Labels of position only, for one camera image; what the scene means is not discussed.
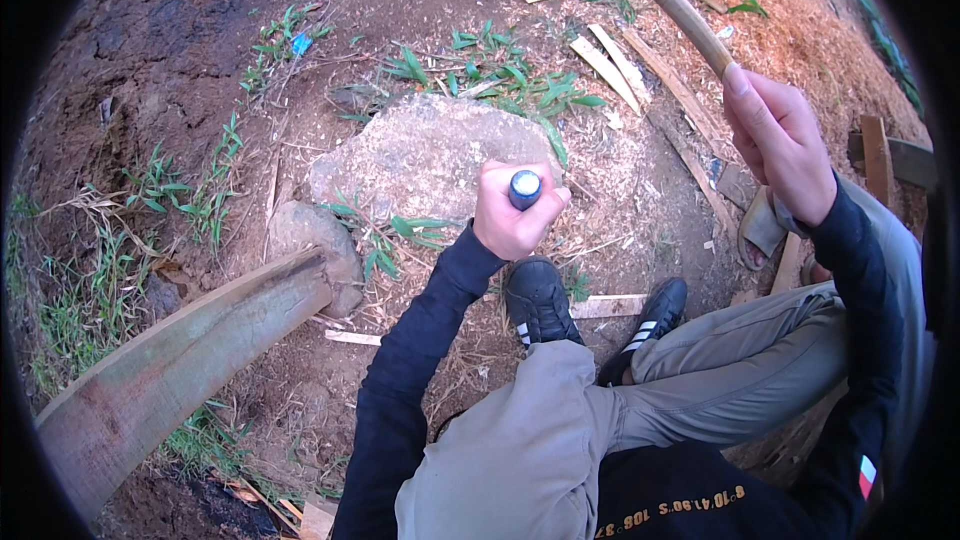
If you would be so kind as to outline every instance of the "flag patch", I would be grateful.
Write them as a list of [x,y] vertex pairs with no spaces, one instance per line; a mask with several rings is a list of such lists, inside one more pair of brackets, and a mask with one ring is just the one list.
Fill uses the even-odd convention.
[[876,478],[877,468],[874,467],[874,463],[864,454],[863,459],[860,461],[860,492],[863,493],[864,500],[870,496],[870,489],[874,487],[874,480]]

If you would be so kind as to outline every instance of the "wooden hammer handle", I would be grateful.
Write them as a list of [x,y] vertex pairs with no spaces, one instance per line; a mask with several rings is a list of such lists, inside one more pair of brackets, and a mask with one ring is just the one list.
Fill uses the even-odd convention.
[[654,0],[667,15],[676,22],[680,31],[693,42],[693,46],[706,59],[717,78],[723,79],[723,72],[734,60],[726,46],[717,39],[704,18],[700,16],[688,0]]

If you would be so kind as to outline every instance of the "black sneaker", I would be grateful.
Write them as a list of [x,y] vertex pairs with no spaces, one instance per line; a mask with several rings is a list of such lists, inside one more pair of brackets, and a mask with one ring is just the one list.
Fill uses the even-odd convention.
[[615,354],[600,368],[597,386],[609,388],[623,384],[623,372],[630,367],[634,351],[643,342],[658,341],[667,332],[677,327],[687,306],[687,282],[681,278],[668,278],[650,290],[650,296],[643,304],[640,325],[636,333],[619,353]]
[[504,293],[507,315],[526,346],[564,340],[584,343],[570,317],[564,280],[549,258],[527,257],[515,262]]

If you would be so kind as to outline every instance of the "white stripe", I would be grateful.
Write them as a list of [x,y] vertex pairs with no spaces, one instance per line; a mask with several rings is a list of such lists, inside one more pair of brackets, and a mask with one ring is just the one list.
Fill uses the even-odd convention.
[[860,461],[860,473],[863,474],[863,477],[866,478],[870,484],[873,484],[877,478],[877,468],[874,467],[874,463],[867,458],[866,454],[863,455],[863,459]]

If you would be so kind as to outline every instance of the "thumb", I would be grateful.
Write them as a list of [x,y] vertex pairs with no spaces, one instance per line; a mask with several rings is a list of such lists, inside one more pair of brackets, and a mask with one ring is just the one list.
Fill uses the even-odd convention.
[[553,223],[570,202],[570,188],[555,187],[540,195],[540,198],[520,216],[519,224],[524,231],[543,234],[546,226]]
[[776,140],[786,136],[780,122],[737,63],[730,63],[724,69],[723,101],[762,150],[774,147]]

